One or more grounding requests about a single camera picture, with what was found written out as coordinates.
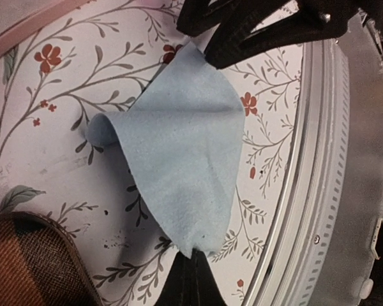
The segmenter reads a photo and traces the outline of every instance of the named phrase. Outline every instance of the light blue fabric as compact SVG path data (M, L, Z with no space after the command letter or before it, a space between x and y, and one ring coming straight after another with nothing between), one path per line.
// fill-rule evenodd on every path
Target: light blue fabric
M96 115L86 137L100 147L120 142L148 209L190 258L193 248L222 246L243 127L234 88L189 43L129 112Z

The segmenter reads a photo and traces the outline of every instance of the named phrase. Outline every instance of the folded cloth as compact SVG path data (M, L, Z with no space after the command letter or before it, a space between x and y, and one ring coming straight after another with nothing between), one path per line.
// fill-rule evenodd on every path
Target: folded cloth
M99 147L119 141L148 209L190 258L222 246L243 126L234 88L189 43L129 112L96 115L86 137Z

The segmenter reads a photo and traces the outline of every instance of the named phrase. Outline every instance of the woven fabric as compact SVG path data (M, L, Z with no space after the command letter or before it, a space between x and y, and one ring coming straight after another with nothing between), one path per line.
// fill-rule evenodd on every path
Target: woven fabric
M62 229L34 215L0 215L0 306L101 305Z

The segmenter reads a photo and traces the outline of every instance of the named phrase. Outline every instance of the flower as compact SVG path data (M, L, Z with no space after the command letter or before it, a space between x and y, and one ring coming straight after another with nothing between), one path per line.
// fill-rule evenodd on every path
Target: flower
M57 106L54 105L54 104L51 104L51 105L49 106L49 110L50 110L52 113L55 112L56 108L57 108Z
M250 179L254 179L255 177L255 167L252 167L250 170Z
M34 119L33 120L33 126L39 126L41 124L40 118Z
M42 107L42 108L45 108L45 107L48 107L48 101L47 100L43 100L43 101L41 101L40 102L40 106Z
M254 115L257 114L258 110L256 108L256 106L257 106L257 98L256 97L251 97L251 94L249 92L246 92L245 96L241 97L241 102L243 102L246 117L248 117L250 112Z
M181 47L183 47L183 45L177 45L176 48L170 46L170 45L165 45L163 47L163 51L165 51L165 55L163 56L163 62L165 64L168 64L170 63L171 61L173 61L174 57L176 56L176 54L179 52L179 50L181 49Z
M61 62L60 53L61 49L59 47L52 48L50 43L46 44L41 52L37 52L34 55L34 59L41 62L41 72L48 73L51 70L51 66L57 66Z

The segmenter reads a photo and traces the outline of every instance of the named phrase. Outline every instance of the metal bolt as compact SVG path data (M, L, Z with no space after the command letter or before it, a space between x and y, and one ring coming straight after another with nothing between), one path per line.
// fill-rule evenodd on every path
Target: metal bolt
M331 21L331 14L320 13L319 18L321 19L321 21L327 24L329 21Z

